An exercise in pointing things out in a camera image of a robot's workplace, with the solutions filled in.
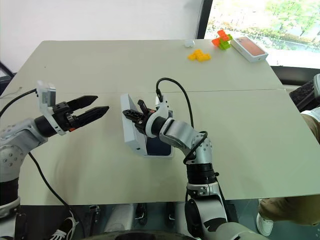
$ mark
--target shoe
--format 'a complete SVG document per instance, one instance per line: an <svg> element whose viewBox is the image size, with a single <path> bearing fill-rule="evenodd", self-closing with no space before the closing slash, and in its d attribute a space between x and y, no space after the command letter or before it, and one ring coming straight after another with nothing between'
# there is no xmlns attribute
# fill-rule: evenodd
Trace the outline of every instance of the shoe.
<svg viewBox="0 0 320 240"><path fill-rule="evenodd" d="M320 107L316 107L312 110L305 110L301 112L302 114L309 115L320 122Z"/></svg>
<svg viewBox="0 0 320 240"><path fill-rule="evenodd" d="M71 240L73 238L76 226L79 222L76 221L71 211L70 213L71 216L67 217L63 221L59 229L57 229L55 233L51 235L49 240Z"/></svg>
<svg viewBox="0 0 320 240"><path fill-rule="evenodd" d="M256 228L261 235L268 237L271 234L273 226L274 221L264 219L260 213L258 213L256 216Z"/></svg>

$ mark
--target shoelace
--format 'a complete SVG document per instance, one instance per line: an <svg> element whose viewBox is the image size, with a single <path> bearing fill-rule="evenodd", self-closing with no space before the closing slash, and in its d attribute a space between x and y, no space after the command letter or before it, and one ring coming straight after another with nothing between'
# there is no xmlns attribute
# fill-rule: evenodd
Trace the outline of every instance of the shoelace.
<svg viewBox="0 0 320 240"><path fill-rule="evenodd" d="M54 234L52 234L50 240L62 240L66 237L66 235L67 234L64 231L58 229Z"/></svg>

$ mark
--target white table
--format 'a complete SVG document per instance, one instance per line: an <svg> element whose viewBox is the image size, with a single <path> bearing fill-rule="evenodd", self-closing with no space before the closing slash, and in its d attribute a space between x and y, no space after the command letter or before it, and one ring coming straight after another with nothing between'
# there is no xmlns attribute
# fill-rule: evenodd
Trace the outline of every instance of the white table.
<svg viewBox="0 0 320 240"><path fill-rule="evenodd" d="M143 99L151 107L155 100L155 82L164 76L179 80L188 91L195 129L208 131L212 141L213 167L220 173L219 182L226 199L320 194L317 184L319 144L266 62L251 64L233 48L224 52L211 50L212 60L208 62L188 62L185 58L191 50L180 46L183 46L183 41L145 41L148 53L154 49L152 59L157 59L157 67L149 64L149 67L141 67L133 74L126 69L132 70L148 62L143 61L142 56L139 57L142 62L131 59L134 49L139 53L138 46L143 46L143 43L45 42L36 49L4 93L14 92L19 86L26 91L34 88L36 80L43 80L57 87L57 103L84 94L96 94L99 98L91 107L110 106L103 118L65 136L55 135L48 143L32 151L52 187L69 204L184 200L187 176L182 163L183 154L179 150L174 151L173 159L143 158L124 144L121 93L130 93L134 102ZM206 52L207 44L211 43L208 40L196 41L203 52ZM86 46L82 47L81 52L70 50L79 50L81 45ZM166 47L159 51L161 45ZM174 46L179 51L165 58L165 50L171 48L173 51ZM126 49L132 53L128 59L119 61L120 57L110 52L111 49L114 52L124 52L123 49ZM71 52L81 56L85 52L87 58L73 56L70 62ZM107 60L101 63L99 61L103 56ZM163 74L160 59L162 66L165 65ZM192 79L190 69L174 71L171 68L168 71L166 67L178 59L183 62L179 63L180 69L186 66L194 71L202 69L197 81L183 80L183 77ZM221 62L227 59L233 67ZM121 77L110 81L117 76L117 72ZM222 79L221 72L232 77ZM161 90L171 91L166 95L174 117L189 123L183 94L169 84L161 85ZM2 99L1 106L9 100ZM35 96L26 96L3 115L1 128L39 115ZM22 165L19 195L23 205L59 204L42 182L29 157Z"/></svg>

